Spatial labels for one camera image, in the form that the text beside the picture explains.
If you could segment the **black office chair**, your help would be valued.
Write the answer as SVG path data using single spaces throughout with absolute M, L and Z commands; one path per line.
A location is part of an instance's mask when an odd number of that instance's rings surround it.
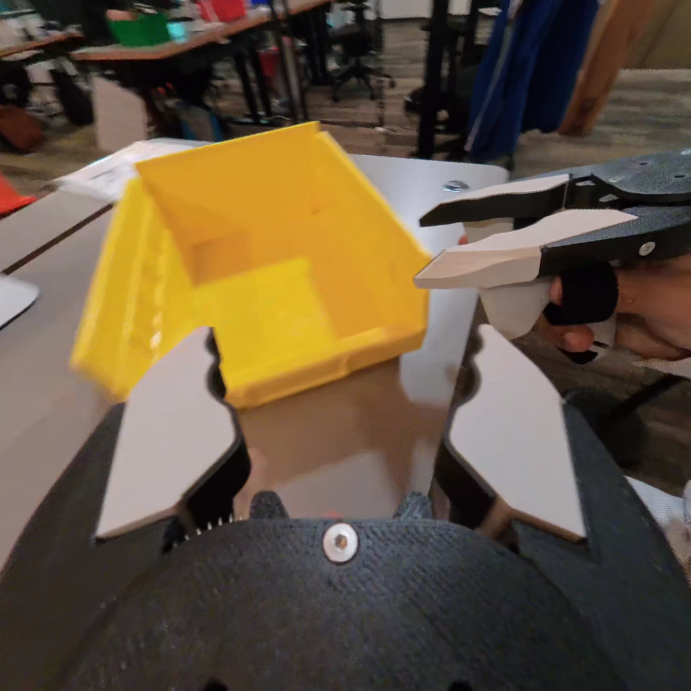
M 384 48 L 384 22 L 381 15 L 381 1 L 336 1 L 345 12 L 350 13 L 353 22 L 335 29 L 331 34 L 332 47 L 339 48 L 344 64 L 331 82 L 331 97 L 334 103 L 341 100 L 341 90 L 355 80 L 363 84 L 371 100 L 382 95 L 377 91 L 373 78 L 384 80 L 390 89 L 397 86 L 392 74 L 380 65 L 369 65 L 368 59 L 379 58 Z

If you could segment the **wooden beam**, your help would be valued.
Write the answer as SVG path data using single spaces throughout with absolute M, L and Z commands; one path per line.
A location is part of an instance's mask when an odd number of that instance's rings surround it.
M 592 132 L 620 70 L 643 37 L 658 4 L 658 1 L 604 2 L 559 134 L 581 137 Z

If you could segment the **wooden top desk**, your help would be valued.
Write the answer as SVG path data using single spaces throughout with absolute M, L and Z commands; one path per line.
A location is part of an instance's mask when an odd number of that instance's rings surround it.
M 258 95 L 265 109 L 262 117 L 249 77 L 242 77 L 240 80 L 251 117 L 239 119 L 236 123 L 272 127 L 274 117 L 268 87 L 254 47 L 256 33 L 267 30 L 279 49 L 279 74 L 288 91 L 288 117 L 297 125 L 309 122 L 311 117 L 303 82 L 299 77 L 292 80 L 289 74 L 289 64 L 295 63 L 296 58 L 293 44 L 286 45 L 285 37 L 294 40 L 290 24 L 293 18 L 317 11 L 323 13 L 331 4 L 331 1 L 281 1 L 281 9 L 277 10 L 275 2 L 269 1 L 264 7 L 248 10 L 238 20 L 210 25 L 183 42 L 168 41 L 157 46 L 134 48 L 120 45 L 81 48 L 73 51 L 71 57 L 93 71 L 98 68 L 114 71 L 123 86 L 133 89 L 142 98 L 155 132 L 161 136 L 174 136 L 177 127 L 163 116 L 153 97 L 153 92 L 158 88 L 158 84 L 153 82 L 155 74 L 168 68 L 188 73 L 221 59 L 235 57 L 244 50 L 254 71 Z

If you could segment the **yellow plastic bin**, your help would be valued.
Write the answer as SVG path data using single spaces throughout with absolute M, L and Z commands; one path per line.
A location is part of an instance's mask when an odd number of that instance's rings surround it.
M 421 347 L 430 255 L 319 123 L 135 169 L 71 354 L 114 400 L 201 327 L 238 410 Z

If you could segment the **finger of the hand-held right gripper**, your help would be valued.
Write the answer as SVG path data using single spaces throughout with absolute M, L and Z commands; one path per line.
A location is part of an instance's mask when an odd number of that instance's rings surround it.
M 569 174 L 516 180 L 465 191 L 419 219 L 422 228 L 460 223 L 468 243 L 514 230 L 515 220 L 542 219 L 559 212 L 572 182 Z
M 414 283 L 421 289 L 477 289 L 488 323 L 514 340 L 532 329 L 548 304 L 549 280 L 538 277 L 546 246 L 636 219 L 615 209 L 557 212 L 526 228 L 446 249 Z

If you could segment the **person's right hand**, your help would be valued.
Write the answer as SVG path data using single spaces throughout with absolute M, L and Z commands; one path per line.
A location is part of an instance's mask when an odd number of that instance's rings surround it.
M 690 357 L 690 255 L 618 269 L 614 342 L 643 359 Z

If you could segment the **blue jacket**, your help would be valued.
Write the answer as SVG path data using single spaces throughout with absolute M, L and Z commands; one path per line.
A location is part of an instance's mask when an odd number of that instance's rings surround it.
M 565 119 L 600 1 L 502 1 L 473 84 L 464 151 L 509 157 L 521 134 Z

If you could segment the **white flat device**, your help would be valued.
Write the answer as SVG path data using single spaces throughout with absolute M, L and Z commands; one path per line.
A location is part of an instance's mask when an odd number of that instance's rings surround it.
M 1 273 L 1 329 L 30 309 L 39 295 L 37 286 Z

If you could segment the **green plastic bin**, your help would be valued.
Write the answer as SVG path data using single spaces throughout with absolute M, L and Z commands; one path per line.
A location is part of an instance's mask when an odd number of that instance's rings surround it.
M 164 14 L 150 11 L 109 10 L 108 29 L 116 42 L 128 48 L 160 46 L 171 40 Z

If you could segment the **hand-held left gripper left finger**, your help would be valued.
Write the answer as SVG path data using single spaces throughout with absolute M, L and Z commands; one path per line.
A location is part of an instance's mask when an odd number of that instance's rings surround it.
M 211 327 L 195 329 L 129 394 L 95 537 L 113 540 L 176 520 L 183 535 L 238 519 L 235 502 L 252 461 L 225 399 Z

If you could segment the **white paper sheet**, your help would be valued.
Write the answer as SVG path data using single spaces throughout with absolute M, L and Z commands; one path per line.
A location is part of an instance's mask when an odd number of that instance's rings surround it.
M 85 195 L 107 203 L 116 203 L 122 198 L 130 181 L 137 177 L 138 163 L 208 144 L 209 142 L 204 141 L 178 140 L 168 137 L 137 141 L 73 173 L 57 177 L 45 187 L 50 185 L 54 191 Z

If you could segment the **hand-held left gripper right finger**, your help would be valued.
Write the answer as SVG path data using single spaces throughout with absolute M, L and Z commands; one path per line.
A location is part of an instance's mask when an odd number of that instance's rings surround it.
M 519 521 L 583 541 L 564 403 L 541 370 L 494 327 L 473 327 L 452 402 L 435 461 L 435 510 L 494 539 Z

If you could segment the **red plastic bin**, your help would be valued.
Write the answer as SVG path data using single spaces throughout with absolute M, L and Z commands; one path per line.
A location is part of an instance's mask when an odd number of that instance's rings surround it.
M 195 1 L 202 19 L 208 23 L 231 23 L 246 16 L 245 1 Z

